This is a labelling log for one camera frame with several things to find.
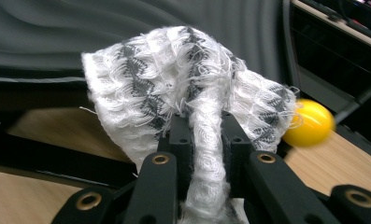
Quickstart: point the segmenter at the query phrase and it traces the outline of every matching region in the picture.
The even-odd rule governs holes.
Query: ball
[[[317,102],[297,101],[292,124],[282,139],[292,147],[311,147],[323,142],[335,130],[331,112]]]

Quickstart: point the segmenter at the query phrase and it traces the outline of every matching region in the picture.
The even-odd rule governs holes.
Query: wooden surface
[[[126,161],[104,133],[95,114],[81,109],[45,109],[27,113],[11,134]],[[371,190],[371,157],[336,133],[311,148],[294,148],[286,162],[306,185],[324,194],[353,184]],[[0,224],[50,223],[78,188],[0,173]]]

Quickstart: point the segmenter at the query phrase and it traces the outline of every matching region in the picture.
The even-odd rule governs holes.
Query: yellow ball
[[[299,107],[283,140],[293,147],[310,147],[321,143],[335,130],[333,115],[314,101],[301,99],[297,103]]]

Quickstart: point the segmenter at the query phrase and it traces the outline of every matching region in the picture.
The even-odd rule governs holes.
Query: knitted fabric
[[[180,222],[237,222],[228,205],[221,112],[236,117],[256,149],[276,152],[293,116],[293,92],[191,27],[156,29],[82,60],[103,127],[138,170],[169,131],[171,116],[189,119],[194,173]]]

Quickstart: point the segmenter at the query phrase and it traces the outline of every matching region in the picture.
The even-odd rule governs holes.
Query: wooden floor
[[[101,128],[95,114],[70,109],[27,113],[11,134],[128,161]],[[294,148],[285,160],[306,185],[329,194],[335,185],[353,184],[371,190],[371,157],[336,133],[311,148]],[[0,224],[50,223],[78,188],[0,173]]]

